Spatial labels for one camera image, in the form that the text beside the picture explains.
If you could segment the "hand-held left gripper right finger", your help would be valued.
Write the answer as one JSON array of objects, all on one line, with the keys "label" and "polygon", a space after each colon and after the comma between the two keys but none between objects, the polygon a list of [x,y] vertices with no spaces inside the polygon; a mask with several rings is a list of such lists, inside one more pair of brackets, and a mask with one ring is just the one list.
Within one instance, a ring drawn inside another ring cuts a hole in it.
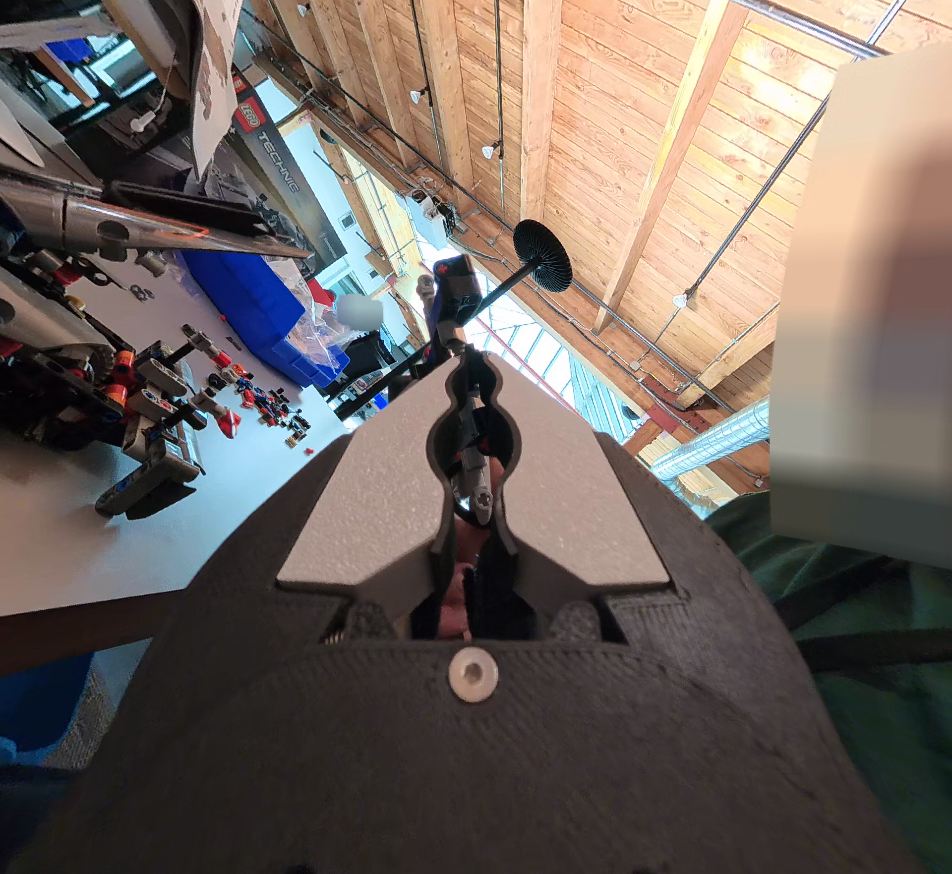
[{"label": "hand-held left gripper right finger", "polygon": [[492,353],[478,352],[502,419],[494,535],[476,591],[490,611],[553,619],[593,598],[662,593],[671,578],[596,432]]}]

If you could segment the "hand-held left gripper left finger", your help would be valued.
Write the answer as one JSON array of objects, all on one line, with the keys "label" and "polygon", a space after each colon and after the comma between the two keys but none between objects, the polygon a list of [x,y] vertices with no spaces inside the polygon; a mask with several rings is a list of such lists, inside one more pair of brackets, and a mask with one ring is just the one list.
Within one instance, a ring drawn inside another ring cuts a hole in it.
[{"label": "hand-held left gripper left finger", "polygon": [[351,440],[277,574],[280,588],[407,617],[435,592],[431,555],[452,530],[432,437],[456,408],[454,357],[406,389]]}]

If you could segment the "small black lego assembly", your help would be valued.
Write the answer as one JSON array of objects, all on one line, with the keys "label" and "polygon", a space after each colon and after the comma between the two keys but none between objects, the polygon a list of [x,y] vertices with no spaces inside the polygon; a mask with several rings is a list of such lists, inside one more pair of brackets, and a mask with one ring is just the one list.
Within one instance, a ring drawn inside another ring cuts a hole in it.
[{"label": "small black lego assembly", "polygon": [[[482,292],[470,258],[463,254],[437,261],[421,275],[416,292],[422,301],[429,343],[422,353],[421,374],[454,357],[466,355],[465,325],[482,305]],[[474,372],[458,387],[459,399],[450,427],[446,476],[454,495],[454,511],[467,524],[487,528],[494,495],[486,449],[486,411]]]}]

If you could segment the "large grey lego model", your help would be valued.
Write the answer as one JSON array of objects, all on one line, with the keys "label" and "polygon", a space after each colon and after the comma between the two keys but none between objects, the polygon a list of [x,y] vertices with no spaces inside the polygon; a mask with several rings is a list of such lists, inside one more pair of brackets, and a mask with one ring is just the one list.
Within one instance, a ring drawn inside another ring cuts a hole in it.
[{"label": "large grey lego model", "polygon": [[105,262],[132,256],[160,277],[166,254],[186,250],[307,257],[252,203],[2,170],[2,426],[56,452],[100,443],[136,463],[94,504],[108,520],[146,519],[195,493],[205,472],[195,439],[214,421],[169,419],[215,368],[185,354],[185,339],[177,349],[160,340],[137,349],[69,289],[88,281],[148,299]]}]

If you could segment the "pile of small lego pieces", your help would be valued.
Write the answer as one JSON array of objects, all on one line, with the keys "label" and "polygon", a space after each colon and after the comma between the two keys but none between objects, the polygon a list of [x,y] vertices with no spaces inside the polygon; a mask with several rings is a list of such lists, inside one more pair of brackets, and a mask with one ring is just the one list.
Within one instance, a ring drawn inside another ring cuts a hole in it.
[{"label": "pile of small lego pieces", "polygon": [[169,424],[187,420],[193,427],[199,428],[201,416],[213,420],[226,438],[235,438],[242,418],[219,399],[220,392],[232,389],[241,400],[240,408],[255,414],[259,423],[267,428],[280,429],[290,449],[303,448],[310,424],[302,411],[292,405],[284,389],[264,390],[255,383],[252,372],[233,362],[206,333],[189,324],[183,324],[181,330],[186,345],[184,353],[201,353],[210,360],[215,370],[208,375],[204,388],[193,392],[177,407]]}]

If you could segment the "black lego box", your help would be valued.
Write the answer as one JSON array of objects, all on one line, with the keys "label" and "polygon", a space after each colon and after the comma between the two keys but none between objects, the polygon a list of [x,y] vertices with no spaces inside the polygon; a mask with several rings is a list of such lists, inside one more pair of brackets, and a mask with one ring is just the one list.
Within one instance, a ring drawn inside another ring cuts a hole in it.
[{"label": "black lego box", "polygon": [[283,242],[307,251],[298,265],[311,278],[345,257],[347,250],[268,109],[235,67],[232,85],[237,105],[229,142],[256,180],[252,206]]}]

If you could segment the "person's left hand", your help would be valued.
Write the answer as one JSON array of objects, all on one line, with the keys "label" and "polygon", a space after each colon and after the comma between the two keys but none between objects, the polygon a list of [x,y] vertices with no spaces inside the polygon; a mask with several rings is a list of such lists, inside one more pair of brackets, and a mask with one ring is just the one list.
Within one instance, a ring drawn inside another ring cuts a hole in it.
[{"label": "person's left hand", "polygon": [[453,577],[446,590],[440,611],[438,638],[444,641],[472,639],[468,616],[466,582],[479,561],[480,551],[489,532],[486,527],[473,525],[455,517],[456,551]]}]

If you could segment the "clear plastic bags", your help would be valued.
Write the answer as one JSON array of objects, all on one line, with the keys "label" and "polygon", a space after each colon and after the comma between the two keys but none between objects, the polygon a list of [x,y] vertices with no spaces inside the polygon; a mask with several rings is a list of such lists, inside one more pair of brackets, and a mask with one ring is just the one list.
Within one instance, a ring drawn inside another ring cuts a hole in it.
[{"label": "clear plastic bags", "polygon": [[332,378],[345,368],[347,347],[358,333],[342,322],[334,305],[314,299],[296,261],[265,256],[269,268],[303,307],[303,315],[288,333],[288,341],[315,364],[329,368]]}]

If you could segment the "blue storage bin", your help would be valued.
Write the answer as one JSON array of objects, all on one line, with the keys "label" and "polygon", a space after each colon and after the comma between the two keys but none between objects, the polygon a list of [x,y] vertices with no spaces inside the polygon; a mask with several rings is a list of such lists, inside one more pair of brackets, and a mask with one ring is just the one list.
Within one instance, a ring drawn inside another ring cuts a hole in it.
[{"label": "blue storage bin", "polygon": [[262,256],[189,251],[184,264],[197,286],[259,361],[301,388],[326,388],[329,368],[315,364],[287,339],[303,315],[299,305]]}]

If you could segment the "black stand pole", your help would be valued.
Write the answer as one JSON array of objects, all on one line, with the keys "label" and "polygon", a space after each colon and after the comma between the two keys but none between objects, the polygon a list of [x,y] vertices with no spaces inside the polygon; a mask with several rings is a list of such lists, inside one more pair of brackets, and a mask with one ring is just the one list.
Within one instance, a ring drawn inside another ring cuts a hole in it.
[{"label": "black stand pole", "polygon": [[[573,280],[570,258],[551,230],[537,221],[525,219],[517,225],[513,241],[519,267],[492,291],[482,294],[482,305],[475,317],[467,322],[465,330],[471,321],[526,279],[533,280],[544,291],[554,293],[562,293],[570,287]],[[470,258],[475,268],[472,256],[466,252],[459,255],[463,254]],[[387,398],[391,400],[392,387],[397,387],[400,392],[411,382],[429,375],[435,368],[425,375],[421,374],[422,353],[428,343],[429,341],[411,353],[411,356],[388,368],[383,376],[364,392],[340,404],[335,411],[337,418],[340,421],[351,418],[360,408],[372,403],[373,399],[384,392],[387,392]]]}]

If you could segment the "ceiling heater unit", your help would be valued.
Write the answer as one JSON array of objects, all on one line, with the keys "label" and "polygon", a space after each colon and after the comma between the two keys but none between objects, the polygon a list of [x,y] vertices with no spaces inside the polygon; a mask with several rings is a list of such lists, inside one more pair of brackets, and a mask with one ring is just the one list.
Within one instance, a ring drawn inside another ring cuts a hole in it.
[{"label": "ceiling heater unit", "polygon": [[433,249],[446,249],[457,226],[452,206],[419,188],[407,191],[403,203],[414,231]]}]

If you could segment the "green sweater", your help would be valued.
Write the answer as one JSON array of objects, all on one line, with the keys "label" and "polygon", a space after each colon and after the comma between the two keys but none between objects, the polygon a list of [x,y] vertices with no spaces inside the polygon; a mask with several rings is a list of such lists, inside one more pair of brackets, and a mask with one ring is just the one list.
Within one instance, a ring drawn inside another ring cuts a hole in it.
[{"label": "green sweater", "polygon": [[768,492],[707,518],[805,652],[844,747],[930,872],[951,871],[951,572],[776,534]]}]

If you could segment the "open instruction booklet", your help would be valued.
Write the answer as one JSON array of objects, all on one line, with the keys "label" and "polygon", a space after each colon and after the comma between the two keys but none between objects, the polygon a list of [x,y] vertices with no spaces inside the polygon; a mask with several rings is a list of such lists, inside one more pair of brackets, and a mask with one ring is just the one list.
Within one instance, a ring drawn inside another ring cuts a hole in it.
[{"label": "open instruction booklet", "polygon": [[189,86],[192,166],[203,180],[232,125],[232,59],[244,0],[149,0]]}]

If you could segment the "silver air duct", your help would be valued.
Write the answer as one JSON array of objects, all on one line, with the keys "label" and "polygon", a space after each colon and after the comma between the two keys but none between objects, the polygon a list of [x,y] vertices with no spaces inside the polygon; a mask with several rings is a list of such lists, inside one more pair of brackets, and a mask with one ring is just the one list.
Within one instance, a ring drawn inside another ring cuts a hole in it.
[{"label": "silver air duct", "polygon": [[770,397],[733,413],[676,450],[658,458],[651,472],[665,484],[702,466],[769,440]]}]

